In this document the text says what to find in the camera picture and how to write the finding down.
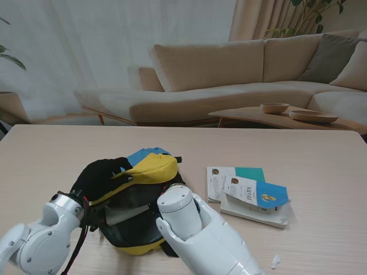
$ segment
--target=curtain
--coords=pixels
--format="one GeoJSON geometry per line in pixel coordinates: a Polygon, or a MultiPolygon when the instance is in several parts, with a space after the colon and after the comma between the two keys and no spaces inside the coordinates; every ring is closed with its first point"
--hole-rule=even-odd
{"type": "Polygon", "coordinates": [[[2,0],[0,91],[17,92],[30,120],[81,113],[73,91],[128,86],[154,44],[225,42],[235,0],[2,0]]]}
{"type": "MultiPolygon", "coordinates": [[[[229,41],[263,39],[268,29],[294,28],[301,10],[290,0],[237,0],[229,41]]],[[[301,29],[308,34],[313,27],[309,20],[301,29]]]]}

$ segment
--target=wooden bowl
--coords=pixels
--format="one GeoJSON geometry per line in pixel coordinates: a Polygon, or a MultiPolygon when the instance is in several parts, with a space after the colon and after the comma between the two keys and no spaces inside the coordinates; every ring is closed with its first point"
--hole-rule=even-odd
{"type": "Polygon", "coordinates": [[[338,116],[316,111],[290,111],[289,117],[294,120],[313,123],[331,123],[339,118],[338,116]]]}
{"type": "Polygon", "coordinates": [[[263,113],[279,114],[288,109],[287,103],[263,103],[260,105],[260,109],[263,113]]]}

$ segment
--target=table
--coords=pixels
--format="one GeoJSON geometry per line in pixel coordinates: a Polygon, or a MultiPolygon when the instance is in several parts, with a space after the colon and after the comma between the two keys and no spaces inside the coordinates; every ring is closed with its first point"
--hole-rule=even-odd
{"type": "MultiPolygon", "coordinates": [[[[207,166],[262,167],[267,181],[288,188],[292,214],[285,230],[223,214],[268,275],[367,269],[367,145],[351,131],[17,125],[0,142],[0,235],[38,219],[44,203],[68,191],[88,163],[155,146],[182,156],[180,172],[203,198],[207,166]],[[276,254],[282,262],[272,272],[276,254]]],[[[78,236],[76,230],[72,246],[78,236]]],[[[9,264],[5,274],[22,273],[9,264]]],[[[119,252],[96,231],[70,274],[191,273],[160,250],[140,257],[119,252]]]]}
{"type": "Polygon", "coordinates": [[[348,119],[338,118],[337,121],[333,123],[318,124],[293,120],[288,115],[289,111],[301,110],[303,111],[307,109],[289,106],[284,113],[272,115],[269,113],[263,113],[260,110],[260,107],[246,107],[212,112],[210,115],[221,117],[218,127],[225,127],[225,124],[230,120],[244,120],[280,129],[347,130],[356,131],[360,135],[367,135],[367,126],[348,119]]]}

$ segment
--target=yellow bag panel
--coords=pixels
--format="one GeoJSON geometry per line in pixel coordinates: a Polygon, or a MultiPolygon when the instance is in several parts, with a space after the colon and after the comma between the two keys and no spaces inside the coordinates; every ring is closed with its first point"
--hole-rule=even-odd
{"type": "Polygon", "coordinates": [[[91,205],[98,204],[109,197],[121,192],[134,184],[157,184],[173,179],[178,172],[177,159],[170,155],[150,153],[141,162],[128,171],[121,172],[113,178],[123,174],[132,176],[132,181],[121,185],[114,191],[108,192],[102,198],[91,202],[91,205]]]}
{"type": "Polygon", "coordinates": [[[150,245],[136,246],[136,247],[117,247],[117,249],[124,250],[126,253],[131,255],[142,255],[152,249],[159,248],[160,244],[163,243],[165,239],[160,239],[158,242],[151,243],[150,245]]]}

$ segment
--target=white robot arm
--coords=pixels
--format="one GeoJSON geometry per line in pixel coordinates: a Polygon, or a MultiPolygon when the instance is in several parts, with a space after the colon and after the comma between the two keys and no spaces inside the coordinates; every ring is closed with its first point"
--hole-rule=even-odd
{"type": "Polygon", "coordinates": [[[158,230],[194,274],[266,275],[239,233],[186,186],[169,188],[157,203],[158,230]]]}
{"type": "MultiPolygon", "coordinates": [[[[186,186],[170,187],[157,204],[163,218],[157,219],[159,231],[196,275],[266,275],[238,232],[186,186]]],[[[72,197],[55,195],[41,219],[20,223],[0,239],[0,275],[8,261],[27,274],[56,274],[83,215],[72,197]]]]}
{"type": "Polygon", "coordinates": [[[83,208],[74,199],[53,196],[44,205],[41,219],[19,223],[0,239],[0,275],[8,261],[26,274],[56,274],[70,252],[70,234],[82,217],[83,208]]]}

